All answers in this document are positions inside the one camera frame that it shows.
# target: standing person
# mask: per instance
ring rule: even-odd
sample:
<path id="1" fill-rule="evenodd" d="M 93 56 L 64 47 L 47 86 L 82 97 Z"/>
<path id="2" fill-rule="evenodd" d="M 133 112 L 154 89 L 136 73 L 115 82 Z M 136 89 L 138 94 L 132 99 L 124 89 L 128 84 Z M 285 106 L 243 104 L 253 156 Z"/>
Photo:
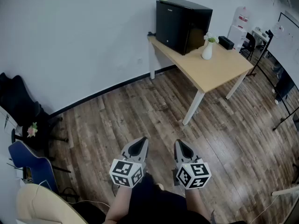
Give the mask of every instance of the standing person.
<path id="1" fill-rule="evenodd" d="M 185 190 L 186 198 L 163 189 L 148 173 L 133 189 L 120 186 L 104 224 L 211 223 L 197 189 Z"/>
<path id="2" fill-rule="evenodd" d="M 281 74 L 281 77 L 277 83 L 277 85 L 275 86 L 276 90 L 278 91 L 278 93 L 280 94 L 280 96 L 283 98 L 285 97 L 290 90 L 294 87 L 294 82 L 291 79 L 291 77 L 289 76 L 289 74 L 284 70 Z M 278 94 L 275 97 L 275 104 L 279 104 L 279 102 L 281 101 L 281 97 Z"/>

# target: chair backrest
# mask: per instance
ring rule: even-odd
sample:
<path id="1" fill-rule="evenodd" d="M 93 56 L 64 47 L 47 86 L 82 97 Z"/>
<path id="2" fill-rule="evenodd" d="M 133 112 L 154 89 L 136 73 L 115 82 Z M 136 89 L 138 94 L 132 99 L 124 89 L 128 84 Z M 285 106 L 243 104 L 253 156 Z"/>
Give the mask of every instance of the chair backrest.
<path id="1" fill-rule="evenodd" d="M 45 157 L 39 157 L 35 152 L 21 141 L 16 141 L 8 147 L 11 159 L 17 168 L 30 168 L 33 183 L 50 188 L 58 193 L 56 180 L 54 177 L 52 165 Z"/>
<path id="2" fill-rule="evenodd" d="M 8 78 L 3 87 L 0 106 L 13 117 L 19 126 L 31 124 L 36 117 L 37 104 L 28 95 L 22 78 L 20 76 Z"/>
<path id="3" fill-rule="evenodd" d="M 249 40 L 250 48 L 254 49 L 254 47 L 256 46 L 256 40 L 253 35 L 248 32 L 246 38 Z"/>

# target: table top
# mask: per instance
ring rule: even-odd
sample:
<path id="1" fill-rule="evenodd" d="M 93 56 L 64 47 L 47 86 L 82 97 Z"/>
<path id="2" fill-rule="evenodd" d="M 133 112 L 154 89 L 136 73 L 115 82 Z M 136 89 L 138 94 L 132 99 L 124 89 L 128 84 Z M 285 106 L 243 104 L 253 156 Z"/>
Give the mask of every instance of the table top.
<path id="1" fill-rule="evenodd" d="M 251 63 L 236 50 L 226 50 L 217 43 L 213 45 L 212 58 L 204 60 L 201 54 L 205 46 L 183 56 L 163 45 L 154 36 L 148 36 L 148 40 L 178 66 L 199 91 L 204 93 L 253 68 Z"/>
<path id="2" fill-rule="evenodd" d="M 20 188 L 17 195 L 17 212 L 18 218 L 21 219 L 39 218 L 60 222 L 62 224 L 87 224 L 87 222 L 56 193 L 43 186 L 38 187 L 38 185 L 32 183 Z"/>
<path id="3" fill-rule="evenodd" d="M 268 41 L 269 41 L 269 37 L 268 37 L 268 35 L 267 35 L 267 37 L 264 37 L 262 34 L 262 32 L 261 31 L 259 31 L 259 30 L 252 30 L 259 38 L 261 38 L 264 42 L 267 42 L 268 43 Z"/>

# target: light wood round table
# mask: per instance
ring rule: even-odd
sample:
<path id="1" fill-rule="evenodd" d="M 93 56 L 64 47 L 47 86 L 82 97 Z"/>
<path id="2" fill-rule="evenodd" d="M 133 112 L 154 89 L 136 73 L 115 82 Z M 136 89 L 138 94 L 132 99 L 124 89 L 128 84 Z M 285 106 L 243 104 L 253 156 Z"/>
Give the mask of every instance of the light wood round table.
<path id="1" fill-rule="evenodd" d="M 87 222 L 60 196 L 37 184 L 26 184 L 17 195 L 19 219 L 43 219 L 62 224 Z"/>

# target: whiteboard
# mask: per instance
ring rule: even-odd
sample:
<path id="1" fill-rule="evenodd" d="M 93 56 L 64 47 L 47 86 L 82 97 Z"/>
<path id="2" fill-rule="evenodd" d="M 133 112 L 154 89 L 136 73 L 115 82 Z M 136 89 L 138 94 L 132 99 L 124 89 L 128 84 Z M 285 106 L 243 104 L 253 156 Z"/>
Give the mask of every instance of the whiteboard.
<path id="1" fill-rule="evenodd" d="M 280 14 L 278 22 L 284 31 L 278 38 L 272 38 L 267 50 L 278 60 L 295 85 L 299 87 L 299 27 L 283 13 Z"/>

